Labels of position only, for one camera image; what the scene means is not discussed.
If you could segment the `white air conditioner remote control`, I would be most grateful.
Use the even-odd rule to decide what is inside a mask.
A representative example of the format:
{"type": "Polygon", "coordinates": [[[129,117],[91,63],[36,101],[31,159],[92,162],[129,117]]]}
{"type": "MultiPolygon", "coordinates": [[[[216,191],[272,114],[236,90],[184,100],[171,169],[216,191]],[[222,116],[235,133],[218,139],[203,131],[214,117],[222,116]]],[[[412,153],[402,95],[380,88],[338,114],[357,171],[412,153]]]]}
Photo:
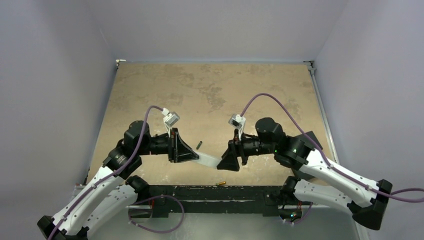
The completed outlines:
{"type": "Polygon", "coordinates": [[[196,154],[198,155],[198,159],[193,160],[194,163],[200,164],[200,165],[204,165],[206,167],[210,167],[210,168],[214,168],[216,169],[218,164],[221,162],[221,158],[220,157],[215,157],[203,152],[197,152],[196,154]]]}

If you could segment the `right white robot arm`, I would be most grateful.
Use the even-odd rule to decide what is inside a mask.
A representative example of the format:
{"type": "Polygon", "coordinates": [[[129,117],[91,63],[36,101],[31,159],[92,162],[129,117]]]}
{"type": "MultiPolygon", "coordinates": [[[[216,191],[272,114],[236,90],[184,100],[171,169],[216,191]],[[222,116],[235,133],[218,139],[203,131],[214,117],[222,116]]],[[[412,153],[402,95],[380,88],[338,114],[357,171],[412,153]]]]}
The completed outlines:
{"type": "Polygon", "coordinates": [[[313,202],[347,210],[363,227],[376,231],[381,228],[389,201],[387,195],[393,187],[389,181],[368,179],[330,161],[322,156],[321,147],[309,135],[286,135],[271,117],[256,122],[256,135],[243,132],[245,122],[239,114],[233,114],[228,121],[234,127],[234,137],[228,141],[217,169],[238,172],[250,156],[273,154],[280,165],[328,184],[316,189],[305,180],[290,177],[280,191],[284,202],[313,202]]]}

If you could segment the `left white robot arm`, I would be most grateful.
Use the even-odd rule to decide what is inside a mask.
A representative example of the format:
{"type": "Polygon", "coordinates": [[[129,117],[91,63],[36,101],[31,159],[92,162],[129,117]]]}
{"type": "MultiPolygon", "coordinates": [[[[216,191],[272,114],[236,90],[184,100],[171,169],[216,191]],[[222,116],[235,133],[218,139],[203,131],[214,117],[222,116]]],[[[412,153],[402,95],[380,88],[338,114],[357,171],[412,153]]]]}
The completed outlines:
{"type": "Polygon", "coordinates": [[[180,138],[177,128],[164,121],[167,132],[151,136],[149,124],[138,120],[129,125],[116,147],[107,155],[97,173],[63,209],[45,215],[37,226],[47,240],[87,240],[108,219],[125,207],[147,205],[150,216],[168,200],[181,205],[174,196],[157,191],[134,175],[144,155],[166,155],[172,163],[207,162],[205,155],[180,138]]]}

